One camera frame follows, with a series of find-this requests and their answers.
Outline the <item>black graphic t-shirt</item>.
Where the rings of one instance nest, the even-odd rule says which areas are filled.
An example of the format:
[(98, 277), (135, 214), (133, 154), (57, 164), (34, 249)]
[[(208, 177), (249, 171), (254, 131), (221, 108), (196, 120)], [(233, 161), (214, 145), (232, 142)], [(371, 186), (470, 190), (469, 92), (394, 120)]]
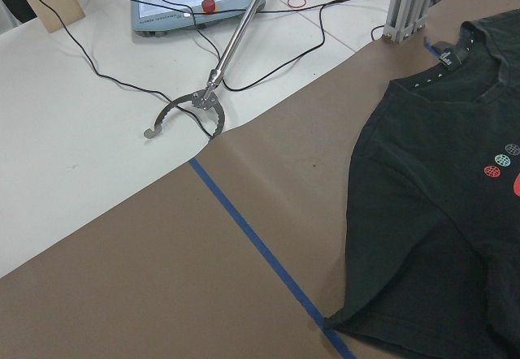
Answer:
[(346, 287), (327, 328), (410, 358), (519, 355), (519, 13), (392, 80), (349, 165)]

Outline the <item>metal reacher grabber tool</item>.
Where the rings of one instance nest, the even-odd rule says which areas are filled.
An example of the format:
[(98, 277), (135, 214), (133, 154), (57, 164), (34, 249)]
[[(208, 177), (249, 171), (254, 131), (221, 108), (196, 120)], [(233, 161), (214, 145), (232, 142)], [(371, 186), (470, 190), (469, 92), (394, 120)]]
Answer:
[(223, 52), (222, 57), (217, 63), (216, 67), (210, 71), (206, 87), (204, 89), (195, 91), (193, 93), (178, 97), (173, 102), (168, 103), (158, 114), (154, 122), (154, 128), (148, 128), (144, 131), (144, 137), (152, 139), (156, 137), (163, 129), (163, 120), (166, 118), (167, 113), (174, 107), (178, 107), (180, 104), (185, 102), (191, 102), (192, 106), (198, 109), (209, 110), (214, 109), (218, 116), (216, 129), (210, 136), (213, 140), (215, 137), (221, 134), (225, 124), (225, 113), (219, 99), (215, 93), (215, 90), (219, 87), (223, 80), (224, 72), (226, 71), (228, 64), (232, 60), (232, 56), (236, 52), (238, 45), (242, 37), (244, 36), (246, 29), (258, 10), (262, 0), (252, 0), (248, 5), (245, 13), (243, 14), (240, 23), (236, 27), (235, 32), (232, 34), (230, 41), (227, 44), (226, 49)]

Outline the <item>red rubber band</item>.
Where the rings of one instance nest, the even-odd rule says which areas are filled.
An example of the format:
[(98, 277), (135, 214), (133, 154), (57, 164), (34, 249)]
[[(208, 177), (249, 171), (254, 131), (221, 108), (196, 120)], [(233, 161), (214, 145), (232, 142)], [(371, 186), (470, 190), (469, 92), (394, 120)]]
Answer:
[(287, 6), (292, 9), (300, 9), (306, 6), (306, 0), (287, 0)]

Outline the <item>aluminium profile post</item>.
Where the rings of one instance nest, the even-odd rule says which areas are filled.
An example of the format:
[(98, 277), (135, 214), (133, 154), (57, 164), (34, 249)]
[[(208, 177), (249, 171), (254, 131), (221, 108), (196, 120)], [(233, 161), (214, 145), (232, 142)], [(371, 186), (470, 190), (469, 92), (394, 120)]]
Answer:
[(390, 0), (383, 36), (401, 43), (424, 28), (431, 0)]

